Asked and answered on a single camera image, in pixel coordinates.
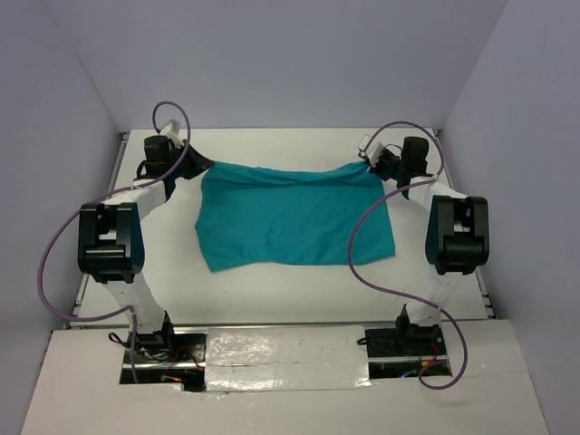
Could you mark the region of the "teal t shirt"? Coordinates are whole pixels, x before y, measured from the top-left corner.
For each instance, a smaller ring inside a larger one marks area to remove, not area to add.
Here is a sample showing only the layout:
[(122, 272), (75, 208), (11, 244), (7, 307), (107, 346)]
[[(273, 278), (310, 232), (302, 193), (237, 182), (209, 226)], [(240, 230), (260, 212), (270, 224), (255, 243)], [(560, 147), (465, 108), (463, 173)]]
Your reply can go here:
[(201, 180), (196, 222), (213, 272), (257, 263), (366, 265), (396, 253), (382, 181), (361, 162), (323, 172), (218, 162)]

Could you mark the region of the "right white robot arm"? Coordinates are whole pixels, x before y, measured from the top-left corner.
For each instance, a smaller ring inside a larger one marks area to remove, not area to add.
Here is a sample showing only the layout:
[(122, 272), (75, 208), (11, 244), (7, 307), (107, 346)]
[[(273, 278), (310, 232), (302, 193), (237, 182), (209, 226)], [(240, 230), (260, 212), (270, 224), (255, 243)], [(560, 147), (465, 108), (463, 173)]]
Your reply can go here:
[(420, 293), (420, 299), (427, 302), (407, 303), (395, 322), (394, 344), (405, 354), (437, 340), (441, 307), (464, 277), (486, 264), (489, 256), (487, 200), (459, 193), (430, 174), (429, 147), (427, 140), (412, 136), (403, 140), (398, 155), (382, 143), (372, 145), (369, 137), (359, 146), (359, 156), (370, 173), (384, 181), (394, 180), (399, 189), (415, 183), (402, 195), (422, 205), (428, 215), (424, 252), (431, 271)]

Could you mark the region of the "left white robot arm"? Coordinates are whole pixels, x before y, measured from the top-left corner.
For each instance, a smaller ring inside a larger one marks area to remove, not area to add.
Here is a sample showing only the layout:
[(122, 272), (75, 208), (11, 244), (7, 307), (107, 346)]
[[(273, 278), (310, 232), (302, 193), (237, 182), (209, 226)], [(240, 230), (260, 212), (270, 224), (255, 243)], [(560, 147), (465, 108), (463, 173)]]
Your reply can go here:
[(169, 201), (178, 179), (200, 176), (215, 162), (169, 132), (146, 138), (144, 152), (129, 189), (81, 207), (77, 263), (126, 310), (135, 348), (167, 361), (176, 353), (178, 339), (142, 273), (141, 221)]

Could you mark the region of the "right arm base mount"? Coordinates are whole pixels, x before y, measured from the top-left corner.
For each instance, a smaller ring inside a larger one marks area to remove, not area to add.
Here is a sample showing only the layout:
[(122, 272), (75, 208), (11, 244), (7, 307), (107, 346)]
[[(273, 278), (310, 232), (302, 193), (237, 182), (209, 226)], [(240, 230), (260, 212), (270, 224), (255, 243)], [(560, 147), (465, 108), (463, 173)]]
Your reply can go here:
[(357, 344), (367, 352), (372, 380), (417, 377), (422, 369), (425, 377), (451, 376), (440, 327), (412, 324), (406, 306), (394, 326), (366, 328)]

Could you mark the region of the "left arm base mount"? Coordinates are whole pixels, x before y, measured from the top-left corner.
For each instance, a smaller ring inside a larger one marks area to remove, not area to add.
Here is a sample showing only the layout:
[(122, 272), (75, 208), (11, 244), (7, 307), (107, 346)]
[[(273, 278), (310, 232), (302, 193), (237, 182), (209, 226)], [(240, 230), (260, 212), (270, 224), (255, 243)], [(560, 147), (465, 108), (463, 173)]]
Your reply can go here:
[(122, 339), (109, 332), (110, 342), (124, 350), (119, 384), (176, 384), (186, 392), (206, 389), (205, 368), (208, 335), (206, 333), (174, 330), (169, 345), (153, 344), (147, 347), (136, 338), (131, 348), (131, 333)]

